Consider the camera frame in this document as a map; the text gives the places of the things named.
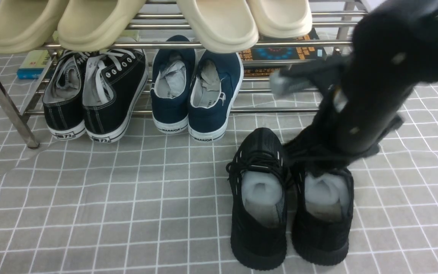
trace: black knit sneaker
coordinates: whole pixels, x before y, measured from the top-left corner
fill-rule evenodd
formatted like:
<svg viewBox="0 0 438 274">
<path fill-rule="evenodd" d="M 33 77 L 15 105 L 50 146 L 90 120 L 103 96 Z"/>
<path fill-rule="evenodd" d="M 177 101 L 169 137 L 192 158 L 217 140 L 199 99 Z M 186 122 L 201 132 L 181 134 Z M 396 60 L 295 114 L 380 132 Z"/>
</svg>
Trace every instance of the black knit sneaker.
<svg viewBox="0 0 438 274">
<path fill-rule="evenodd" d="M 354 181 L 347 169 L 315 178 L 303 167 L 290 169 L 297 185 L 292 242 L 306 261 L 323 266 L 342 262 L 349 248 Z"/>
<path fill-rule="evenodd" d="M 85 133 L 82 91 L 90 56 L 89 52 L 64 51 L 45 89 L 45 120 L 52 135 L 59 140 L 76 139 Z"/>
<path fill-rule="evenodd" d="M 275 133 L 258 128 L 226 166 L 233 192 L 231 248 L 236 259 L 252 269 L 274 269 L 287 253 L 283 157 Z"/>
<path fill-rule="evenodd" d="M 99 143 L 123 137 L 136 100 L 148 80 L 146 54 L 141 49 L 111 49 L 87 62 L 82 96 L 87 135 Z"/>
</svg>

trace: gray checkered mat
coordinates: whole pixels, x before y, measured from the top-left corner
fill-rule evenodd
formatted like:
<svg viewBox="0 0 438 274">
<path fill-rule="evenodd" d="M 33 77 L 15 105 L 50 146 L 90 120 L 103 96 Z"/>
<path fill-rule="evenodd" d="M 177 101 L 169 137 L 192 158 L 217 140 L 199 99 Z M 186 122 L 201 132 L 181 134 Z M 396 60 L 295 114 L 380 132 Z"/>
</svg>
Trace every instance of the gray checkered mat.
<svg viewBox="0 0 438 274">
<path fill-rule="evenodd" d="M 3 83 L 20 107 L 35 88 L 16 79 L 21 61 L 0 57 Z M 313 93 L 278 101 L 240 95 L 235 106 L 319 101 Z M 138 105 L 149 105 L 149 97 Z M 382 152 L 351 166 L 356 199 L 347 259 L 313 266 L 289 243 L 285 263 L 264 273 L 438 273 L 438 84 L 417 87 L 400 112 L 406 123 L 382 142 Z M 312 118 L 233 115 L 214 144 L 187 133 L 165 136 L 150 118 L 134 118 L 120 142 L 103 145 L 87 137 L 51 140 L 38 117 L 30 127 L 42 145 L 33 151 L 0 110 L 0 274 L 260 273 L 241 266 L 230 249 L 225 166 L 254 128 L 269 127 L 285 142 Z M 291 225 L 293 193 L 288 201 Z"/>
</svg>

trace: cream slipper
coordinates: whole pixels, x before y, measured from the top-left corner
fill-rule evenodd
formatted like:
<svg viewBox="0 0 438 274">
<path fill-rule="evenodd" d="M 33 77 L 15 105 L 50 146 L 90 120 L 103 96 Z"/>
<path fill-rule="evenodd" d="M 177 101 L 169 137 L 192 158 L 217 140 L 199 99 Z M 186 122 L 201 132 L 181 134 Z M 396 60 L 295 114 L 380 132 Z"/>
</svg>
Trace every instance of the cream slipper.
<svg viewBox="0 0 438 274">
<path fill-rule="evenodd" d="M 248 0 L 258 30 L 274 38 L 296 38 L 312 30 L 308 0 Z"/>
<path fill-rule="evenodd" d="M 28 52 L 52 36 L 68 0 L 1 0 L 0 54 Z"/>
<path fill-rule="evenodd" d="M 113 44 L 146 0 L 70 0 L 58 31 L 61 45 L 98 51 Z"/>
<path fill-rule="evenodd" d="M 177 5 L 200 43 L 211 52 L 240 52 L 258 42 L 246 0 L 177 0 Z"/>
</svg>

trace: book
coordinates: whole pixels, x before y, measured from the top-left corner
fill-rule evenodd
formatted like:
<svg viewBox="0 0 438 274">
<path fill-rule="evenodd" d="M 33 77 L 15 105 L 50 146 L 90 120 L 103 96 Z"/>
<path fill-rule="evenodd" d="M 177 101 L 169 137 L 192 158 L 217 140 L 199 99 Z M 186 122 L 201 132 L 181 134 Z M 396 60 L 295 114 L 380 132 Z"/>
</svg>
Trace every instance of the book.
<svg viewBox="0 0 438 274">
<path fill-rule="evenodd" d="M 319 40 L 315 29 L 303 37 L 280 39 L 260 36 L 260 41 L 279 42 L 279 41 L 303 41 Z M 295 61 L 325 59 L 327 53 L 323 47 L 283 47 L 283 48 L 251 48 L 239 52 L 243 61 Z M 283 66 L 278 64 L 263 64 L 258 66 L 245 66 L 244 76 L 258 77 L 269 76 L 273 71 Z"/>
<path fill-rule="evenodd" d="M 131 37 L 137 41 L 140 38 L 138 30 L 125 30 L 120 36 Z M 56 42 L 59 42 L 57 31 L 54 32 L 53 38 Z M 38 79 L 49 60 L 50 54 L 47 50 L 33 50 L 28 53 L 21 66 L 19 66 L 16 75 L 19 79 Z"/>
</svg>

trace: metal shoe rack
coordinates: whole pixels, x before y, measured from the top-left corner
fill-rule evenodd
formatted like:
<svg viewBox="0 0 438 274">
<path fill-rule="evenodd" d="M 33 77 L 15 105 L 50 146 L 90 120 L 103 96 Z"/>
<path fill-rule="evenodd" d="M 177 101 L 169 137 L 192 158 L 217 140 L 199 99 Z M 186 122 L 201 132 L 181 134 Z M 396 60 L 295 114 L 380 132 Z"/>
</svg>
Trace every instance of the metal shoe rack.
<svg viewBox="0 0 438 274">
<path fill-rule="evenodd" d="M 337 38 L 335 40 L 309 40 L 309 41 L 286 41 L 286 42 L 263 42 L 259 41 L 254 47 L 269 48 L 269 47 L 334 47 L 334 53 L 339 53 L 340 48 L 349 47 L 351 42 L 348 40 L 348 31 L 350 27 L 354 27 L 358 20 L 353 18 L 361 18 L 367 14 L 367 9 L 360 0 L 310 0 L 311 3 L 322 2 L 344 2 L 344 9 L 342 11 L 328 11 L 328 12 L 313 12 L 315 29 L 319 28 L 339 28 L 337 32 Z M 148 0 L 148 4 L 162 4 L 162 5 L 175 5 L 175 0 Z M 319 18 L 340 18 L 340 21 L 320 21 Z M 170 19 L 184 19 L 182 14 L 137 14 L 135 19 L 149 19 L 149 20 L 170 20 Z M 188 30 L 190 26 L 187 23 L 169 23 L 169 24 L 157 24 L 157 23 L 130 23 L 127 27 L 130 30 Z M 164 49 L 164 48 L 203 48 L 199 42 L 136 42 L 136 43 L 115 43 L 110 48 L 141 48 L 141 49 Z M 29 148 L 38 148 L 39 142 L 35 139 L 35 136 L 28 127 L 27 122 L 32 115 L 43 115 L 43 110 L 35 109 L 38 101 L 42 97 L 46 86 L 48 85 L 50 78 L 52 77 L 52 69 L 56 66 L 57 50 L 62 47 L 50 41 L 45 43 L 39 49 L 46 49 L 53 55 L 53 62 L 43 71 L 35 93 L 30 99 L 29 103 L 24 108 L 23 113 L 20 113 L 10 96 L 6 92 L 5 88 L 0 82 L 0 106 L 8 116 L 11 123 L 14 125 L 19 135 L 23 138 Z M 289 65 L 299 61 L 245 61 L 244 66 L 258 66 L 264 64 L 275 65 Z M 244 83 L 258 83 L 267 82 L 268 77 L 253 77 L 244 78 Z M 248 88 L 240 90 L 242 94 L 261 94 L 270 92 L 269 89 L 255 89 Z M 232 113 L 312 113 L 316 112 L 316 109 L 311 108 L 292 108 L 292 107 L 277 107 L 277 108 L 233 108 Z M 151 110 L 142 109 L 135 110 L 134 116 L 151 114 Z"/>
</svg>

